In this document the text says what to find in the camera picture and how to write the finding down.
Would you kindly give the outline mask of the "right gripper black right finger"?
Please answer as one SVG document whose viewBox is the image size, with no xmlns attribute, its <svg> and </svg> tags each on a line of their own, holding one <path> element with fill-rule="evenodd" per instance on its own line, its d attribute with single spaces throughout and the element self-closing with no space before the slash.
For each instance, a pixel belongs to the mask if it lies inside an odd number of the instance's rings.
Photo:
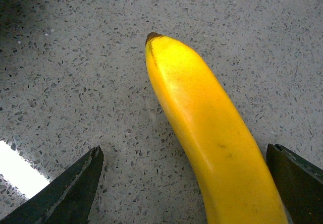
<svg viewBox="0 0 323 224">
<path fill-rule="evenodd" d="M 322 223 L 322 169 L 280 144 L 266 162 L 293 223 Z"/>
</svg>

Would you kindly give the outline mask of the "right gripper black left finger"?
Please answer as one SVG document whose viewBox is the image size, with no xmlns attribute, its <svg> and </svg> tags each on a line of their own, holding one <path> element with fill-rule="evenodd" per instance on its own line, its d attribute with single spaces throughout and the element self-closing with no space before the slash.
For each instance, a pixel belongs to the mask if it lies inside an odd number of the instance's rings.
<svg viewBox="0 0 323 224">
<path fill-rule="evenodd" d="M 1 223 L 88 223 L 103 158 L 99 146 L 92 148 Z"/>
</svg>

